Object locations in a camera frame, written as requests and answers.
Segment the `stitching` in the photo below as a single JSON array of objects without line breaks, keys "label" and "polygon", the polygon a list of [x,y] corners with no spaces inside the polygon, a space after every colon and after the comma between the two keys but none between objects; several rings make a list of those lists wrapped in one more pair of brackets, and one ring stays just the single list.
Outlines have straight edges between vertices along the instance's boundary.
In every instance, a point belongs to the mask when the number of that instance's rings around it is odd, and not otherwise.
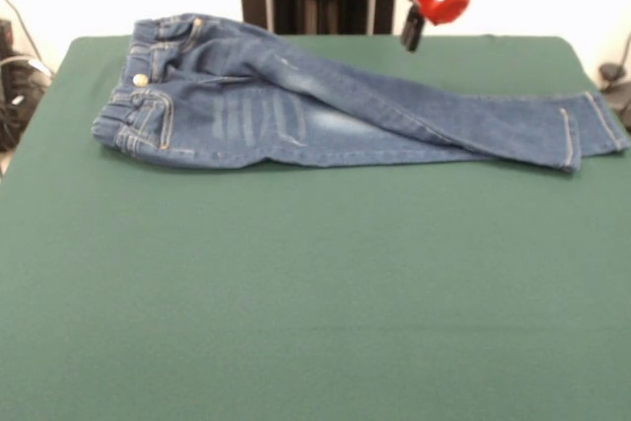
[{"label": "stitching", "polygon": [[129,54],[146,54],[149,51],[149,48],[146,46],[132,46],[129,48]]},{"label": "stitching", "polygon": [[129,154],[134,153],[134,148],[133,148],[133,143],[134,143],[134,137],[131,134],[127,134],[124,136],[123,139],[123,150]]},{"label": "stitching", "polygon": [[149,110],[147,111],[147,116],[145,116],[145,119],[142,122],[142,125],[140,125],[140,128],[138,129],[138,134],[142,135],[143,133],[145,133],[145,127],[147,126],[147,122],[149,121],[149,118],[151,117],[151,115],[154,113],[154,110],[156,109],[156,103],[151,103],[151,107],[149,107]]},{"label": "stitching", "polygon": [[177,48],[179,46],[179,42],[178,41],[161,41],[159,43],[154,43],[150,46],[149,49],[151,49],[152,51],[156,50],[156,49],[172,49],[172,48]]},{"label": "stitching", "polygon": [[[156,146],[155,143],[151,143],[149,140],[147,140],[145,138],[133,135],[133,130],[131,130],[128,127],[123,128],[123,130],[121,131],[121,134],[123,136],[126,135],[127,137],[133,138],[136,142],[141,142],[141,143],[144,143],[145,145],[149,145],[151,148],[153,148],[155,150],[160,150],[160,147]],[[180,152],[180,153],[190,153],[190,154],[198,153],[195,150],[191,150],[191,149],[188,149],[188,148],[170,148],[169,151],[170,152]]]},{"label": "stitching", "polygon": [[217,76],[215,78],[209,79],[188,79],[188,78],[178,78],[179,81],[182,82],[190,82],[197,84],[222,84],[228,82],[228,84],[238,84],[244,83],[247,81],[253,81],[254,78],[251,76]]},{"label": "stitching", "polygon": [[162,99],[165,105],[165,118],[163,119],[162,133],[160,135],[160,148],[168,148],[171,143],[173,131],[174,103],[171,98],[160,91],[148,91],[147,96]]},{"label": "stitching", "polygon": [[160,70],[158,69],[158,59],[156,58],[156,56],[156,50],[152,49],[149,56],[149,61],[151,61],[151,80],[154,82],[160,81]]},{"label": "stitching", "polygon": [[[495,101],[502,102],[506,96],[504,95],[483,95],[483,94],[461,94],[463,97],[467,99],[483,99],[485,101]],[[581,97],[583,94],[547,94],[544,95],[546,99],[551,101],[567,101],[570,99],[576,99]],[[541,95],[537,94],[519,94],[519,95],[511,95],[511,100],[521,101],[521,102],[529,102],[536,101],[541,99]]]},{"label": "stitching", "polygon": [[[146,142],[147,145],[151,145],[153,148],[157,148],[156,145],[150,143],[150,142]],[[278,146],[271,146],[271,147],[260,147],[260,148],[253,148],[251,149],[251,153],[241,153],[238,155],[235,154],[230,154],[230,153],[226,153],[223,151],[220,152],[205,152],[203,150],[190,150],[190,149],[179,149],[179,148],[170,148],[169,151],[182,151],[185,153],[194,153],[196,155],[199,156],[207,156],[207,157],[215,157],[217,155],[221,155],[221,158],[223,159],[239,159],[239,158],[250,158],[252,156],[256,156],[260,153],[264,153],[264,154],[268,154],[273,150],[280,150],[281,152],[286,152],[286,153],[290,153],[294,156],[304,156],[304,157],[316,157],[316,158],[321,158],[321,157],[353,157],[353,156],[375,156],[375,155],[387,155],[387,154],[396,154],[396,155],[403,155],[403,156],[417,156],[418,152],[415,150],[372,150],[370,152],[366,152],[364,150],[357,150],[357,151],[352,151],[352,152],[335,152],[335,153],[320,153],[320,152],[303,152],[303,151],[291,151],[291,150],[287,150],[283,147],[278,147]],[[487,157],[488,156],[484,155],[484,154],[479,154],[478,155],[482,156],[482,157]]]},{"label": "stitching", "polygon": [[600,120],[600,123],[604,127],[604,130],[607,132],[607,135],[609,136],[609,138],[611,139],[611,141],[615,145],[616,150],[619,152],[620,150],[622,150],[622,145],[621,145],[620,141],[615,137],[615,134],[613,133],[613,130],[611,130],[611,128],[607,124],[606,120],[604,119],[604,115],[602,115],[602,111],[600,110],[600,108],[598,108],[598,106],[596,104],[596,100],[594,99],[594,96],[592,96],[592,93],[585,93],[585,95],[587,96],[588,100],[590,101],[590,104],[592,105],[592,108],[596,111],[596,115],[598,116],[598,119]]},{"label": "stitching", "polygon": [[568,158],[565,160],[564,167],[570,168],[572,159],[574,158],[574,145],[572,145],[572,132],[570,131],[570,116],[565,108],[561,108],[561,115],[563,115],[563,122],[565,124],[565,139],[568,148]]},{"label": "stitching", "polygon": [[126,103],[126,102],[131,101],[131,95],[130,94],[114,94],[113,96],[111,96],[109,101],[111,103]]},{"label": "stitching", "polygon": [[129,143],[129,152],[133,156],[136,156],[136,152],[138,151],[138,139],[134,137],[133,135],[130,135],[129,138],[131,138],[130,143]]},{"label": "stitching", "polygon": [[118,148],[122,149],[122,141],[124,139],[124,131],[125,131],[125,126],[123,126],[120,130],[118,130],[118,133],[116,133],[116,137],[114,138],[114,145],[117,146]]},{"label": "stitching", "polygon": [[181,52],[182,53],[188,52],[190,49],[192,49],[192,47],[195,46],[195,42],[197,41],[197,38],[199,37],[199,34],[201,32],[201,28],[202,28],[202,25],[203,25],[202,22],[195,23],[194,21],[191,22],[191,24],[192,24],[192,28],[191,28],[191,31],[190,31],[190,35],[188,36],[188,39],[184,42],[184,44],[181,47]]}]

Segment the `black device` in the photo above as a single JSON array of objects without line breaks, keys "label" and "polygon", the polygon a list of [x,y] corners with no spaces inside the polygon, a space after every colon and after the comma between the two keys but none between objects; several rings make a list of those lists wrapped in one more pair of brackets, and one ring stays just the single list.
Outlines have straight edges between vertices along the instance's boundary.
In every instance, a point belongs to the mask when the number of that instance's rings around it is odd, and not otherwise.
[{"label": "black device", "polygon": [[[11,22],[0,19],[0,61],[9,56],[13,56],[13,30]],[[0,103],[8,102],[13,98],[13,88],[11,87],[11,68],[0,68]]]}]

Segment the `green tabletop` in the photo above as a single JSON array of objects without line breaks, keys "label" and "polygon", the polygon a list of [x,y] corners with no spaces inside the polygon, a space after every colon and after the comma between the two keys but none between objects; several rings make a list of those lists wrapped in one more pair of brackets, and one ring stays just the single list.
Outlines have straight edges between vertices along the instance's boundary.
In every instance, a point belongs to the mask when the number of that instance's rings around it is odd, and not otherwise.
[{"label": "green tabletop", "polygon": [[[558,38],[302,37],[452,91],[590,87]],[[0,185],[0,420],[631,419],[631,158],[187,172],[90,128],[75,41]]]}]

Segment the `faded denim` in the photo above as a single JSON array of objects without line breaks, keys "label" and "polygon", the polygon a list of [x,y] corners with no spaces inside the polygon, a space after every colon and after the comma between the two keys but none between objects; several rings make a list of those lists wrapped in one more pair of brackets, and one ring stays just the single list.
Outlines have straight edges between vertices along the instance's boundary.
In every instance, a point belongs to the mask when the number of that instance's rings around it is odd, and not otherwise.
[{"label": "faded denim", "polygon": [[139,160],[183,168],[504,159],[575,172],[582,157],[629,147],[598,94],[457,95],[194,14],[136,23],[93,135]]}]

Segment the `jeans pocket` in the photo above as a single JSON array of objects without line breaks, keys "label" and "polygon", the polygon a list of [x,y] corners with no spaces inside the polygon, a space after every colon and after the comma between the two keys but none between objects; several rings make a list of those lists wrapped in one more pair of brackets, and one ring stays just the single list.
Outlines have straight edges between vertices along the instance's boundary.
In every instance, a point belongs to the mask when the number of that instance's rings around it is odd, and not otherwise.
[{"label": "jeans pocket", "polygon": [[152,91],[138,97],[136,109],[128,117],[128,127],[136,141],[166,150],[173,132],[174,104],[164,93]]}]

